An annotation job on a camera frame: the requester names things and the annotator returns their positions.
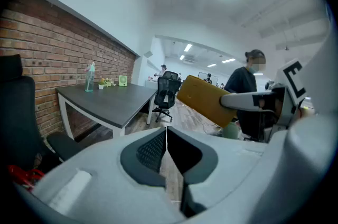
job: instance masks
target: desk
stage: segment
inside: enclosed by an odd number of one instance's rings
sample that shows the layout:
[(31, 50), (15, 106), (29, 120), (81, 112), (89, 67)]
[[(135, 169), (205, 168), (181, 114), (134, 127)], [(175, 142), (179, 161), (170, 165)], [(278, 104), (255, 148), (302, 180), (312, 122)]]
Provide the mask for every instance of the desk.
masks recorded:
[[(157, 91), (157, 81), (145, 81), (145, 87), (149, 89), (155, 89)], [(153, 95), (152, 99), (149, 103), (149, 112), (148, 112), (148, 119), (147, 124), (150, 124), (150, 119), (152, 118), (153, 108), (154, 108), (154, 101), (155, 101), (156, 94)]]
[(112, 130), (113, 136), (124, 136), (125, 126), (156, 95), (156, 90), (134, 84), (118, 85), (86, 92), (84, 85), (58, 87), (61, 117), (65, 131), (73, 138), (65, 103), (93, 121)]

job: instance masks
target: yellow folder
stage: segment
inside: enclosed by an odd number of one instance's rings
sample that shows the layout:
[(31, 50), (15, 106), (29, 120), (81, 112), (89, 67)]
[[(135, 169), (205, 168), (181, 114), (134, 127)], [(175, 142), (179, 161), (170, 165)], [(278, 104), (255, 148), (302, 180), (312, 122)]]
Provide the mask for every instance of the yellow folder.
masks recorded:
[(188, 76), (183, 82), (177, 98), (215, 124), (226, 127), (236, 116), (235, 109), (224, 108), (220, 104), (221, 96), (228, 94), (228, 91), (202, 79)]

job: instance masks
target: brick wall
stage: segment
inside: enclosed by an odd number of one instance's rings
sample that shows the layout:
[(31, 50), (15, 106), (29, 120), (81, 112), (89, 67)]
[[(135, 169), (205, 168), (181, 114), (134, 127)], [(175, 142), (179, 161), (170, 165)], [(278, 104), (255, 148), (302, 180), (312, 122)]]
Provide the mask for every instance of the brick wall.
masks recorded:
[[(118, 81), (123, 74), (130, 82), (135, 62), (135, 55), (120, 44), (45, 0), (12, 0), (3, 10), (0, 55), (13, 54), (21, 55), (23, 75), (35, 81), (36, 120), (43, 137), (63, 131), (56, 87), (85, 83), (84, 69), (91, 61), (95, 81)], [(68, 112), (77, 114), (70, 119), (72, 128), (92, 125), (80, 113)]]

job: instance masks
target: chair backrest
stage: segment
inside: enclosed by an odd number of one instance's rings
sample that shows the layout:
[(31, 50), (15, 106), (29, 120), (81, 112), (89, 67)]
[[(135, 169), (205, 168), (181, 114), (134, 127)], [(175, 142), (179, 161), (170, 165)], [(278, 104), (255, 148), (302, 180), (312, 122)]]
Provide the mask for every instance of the chair backrest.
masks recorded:
[(165, 96), (168, 95), (168, 108), (175, 104), (175, 95), (181, 86), (178, 80), (172, 80), (165, 77), (159, 77), (157, 80), (157, 93), (155, 97), (155, 104), (161, 106), (164, 102)]
[(162, 77), (173, 79), (173, 80), (177, 80), (179, 78), (177, 73), (170, 72), (170, 71), (165, 71)]
[(33, 168), (38, 153), (45, 155), (35, 118), (35, 83), (22, 77), (19, 55), (0, 57), (0, 142), (5, 164)]

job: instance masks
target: white table leg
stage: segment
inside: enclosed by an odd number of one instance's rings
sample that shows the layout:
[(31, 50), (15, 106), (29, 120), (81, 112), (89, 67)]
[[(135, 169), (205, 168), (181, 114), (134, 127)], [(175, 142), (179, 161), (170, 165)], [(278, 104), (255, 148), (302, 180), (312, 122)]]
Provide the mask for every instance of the white table leg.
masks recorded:
[(150, 104), (149, 104), (149, 113), (148, 113), (148, 119), (147, 119), (147, 124), (150, 124), (150, 119), (152, 118), (152, 113), (153, 113), (153, 108), (154, 108), (154, 101), (155, 101), (155, 96), (156, 94), (154, 94), (154, 96), (152, 97), (152, 99), (150, 100)]
[(70, 129), (70, 125), (68, 121), (67, 110), (65, 108), (65, 98), (60, 94), (58, 95), (59, 95), (60, 112), (61, 112), (61, 117), (62, 117), (65, 132), (70, 138), (74, 139), (72, 130)]
[(79, 113), (85, 115), (87, 118), (92, 119), (94, 122), (97, 122), (97, 123), (109, 128), (109, 129), (111, 129), (113, 138), (122, 137), (122, 136), (125, 135), (125, 128), (124, 127), (118, 128), (117, 126), (107, 124), (106, 122), (88, 114), (87, 112), (85, 112), (84, 110), (82, 110), (78, 106), (74, 105), (73, 103), (69, 102), (67, 99), (65, 99), (62, 95), (59, 94), (59, 104), (60, 104), (60, 110), (61, 110), (61, 116), (62, 116), (64, 128), (65, 128), (65, 131), (67, 132), (67, 135), (70, 136), (72, 139), (74, 139), (74, 137), (73, 137), (72, 131), (71, 131), (70, 126), (69, 126), (67, 110), (65, 108), (65, 103), (67, 103), (72, 108), (76, 109)]
[(112, 126), (112, 137), (123, 137), (125, 135), (125, 128), (118, 128), (116, 126)]

